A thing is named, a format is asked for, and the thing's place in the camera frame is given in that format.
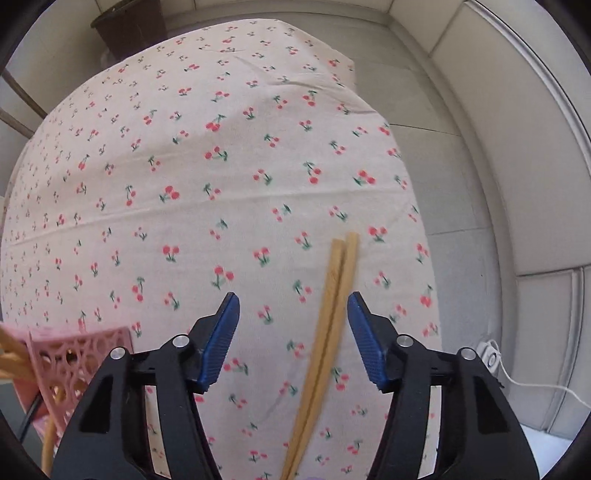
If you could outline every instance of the power strip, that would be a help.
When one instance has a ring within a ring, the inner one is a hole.
[[[501,363],[501,352],[493,347],[490,342],[480,342],[476,347],[476,353],[489,372],[494,374]]]

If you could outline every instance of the silver screw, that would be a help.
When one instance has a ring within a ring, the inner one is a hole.
[[[123,358],[123,356],[125,355],[125,348],[118,346],[116,348],[113,348],[111,350],[111,358],[113,360],[119,360],[120,358]]]
[[[189,337],[186,335],[179,335],[173,338],[173,345],[176,348],[182,348],[189,344]]]
[[[396,338],[396,343],[403,347],[409,347],[413,345],[414,340],[408,335],[399,335],[399,337]]]
[[[465,360],[474,360],[476,358],[476,352],[471,348],[462,348],[460,355]]]

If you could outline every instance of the tablecloth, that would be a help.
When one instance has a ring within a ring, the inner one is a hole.
[[[225,479],[277,480],[330,241],[351,230],[362,235],[355,289],[439,348],[412,185],[388,124],[355,93],[353,62],[277,20],[203,28],[88,80],[28,142],[5,208],[4,321],[125,325],[144,351],[234,291],[238,329],[219,381],[196,401]],[[384,427],[391,397],[369,382],[348,327],[332,377],[303,479],[363,478]],[[147,388],[152,456],[167,474],[155,395]]]

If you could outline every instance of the blue rubber fingertip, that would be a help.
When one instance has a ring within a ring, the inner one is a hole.
[[[375,337],[369,319],[362,306],[359,304],[355,293],[349,295],[347,301],[347,316],[349,325],[353,331],[357,348],[361,354],[365,371],[369,380],[383,390],[388,385],[386,376],[386,352],[382,350]]]
[[[220,315],[217,325],[203,350],[201,374],[197,381],[207,391],[219,377],[228,347],[240,318],[240,301],[233,295]]]

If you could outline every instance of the pair of chopsticks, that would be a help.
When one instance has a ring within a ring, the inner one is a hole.
[[[16,340],[6,330],[0,327],[0,379],[27,380],[37,383],[37,377],[31,365],[31,359],[27,347]],[[65,398],[65,391],[61,388],[57,391],[56,402],[60,403]],[[49,476],[53,465],[53,449],[56,444],[57,429],[51,415],[46,423],[43,439],[43,451],[41,453],[41,470]]]
[[[280,480],[294,480],[322,409],[345,324],[347,298],[353,289],[358,245],[359,235],[355,232],[349,232],[345,241],[332,240],[310,366]]]

